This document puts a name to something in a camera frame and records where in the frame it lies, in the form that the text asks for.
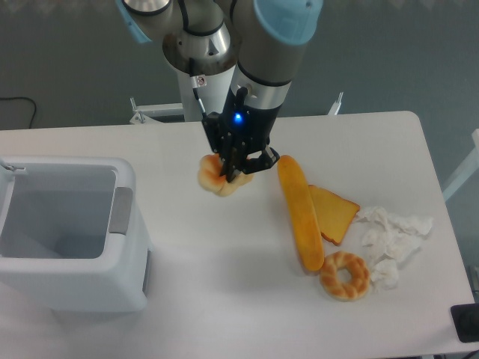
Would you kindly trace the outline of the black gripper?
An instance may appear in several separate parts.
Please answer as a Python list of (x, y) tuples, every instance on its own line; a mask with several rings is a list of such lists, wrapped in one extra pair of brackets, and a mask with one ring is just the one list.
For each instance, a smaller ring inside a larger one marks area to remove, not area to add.
[(220, 176), (227, 182), (233, 182), (240, 174), (268, 170), (280, 159), (269, 146), (278, 114), (244, 106), (247, 94), (245, 87), (236, 93), (230, 90), (223, 111), (212, 112), (202, 120), (211, 150), (219, 155)]

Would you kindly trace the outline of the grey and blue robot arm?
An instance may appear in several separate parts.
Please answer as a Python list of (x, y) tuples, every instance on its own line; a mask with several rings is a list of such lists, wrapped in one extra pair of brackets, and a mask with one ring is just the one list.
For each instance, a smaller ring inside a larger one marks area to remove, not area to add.
[(201, 111), (221, 177), (270, 169), (270, 132), (317, 29), (321, 1), (119, 1), (126, 22), (191, 79), (231, 70), (221, 111)]

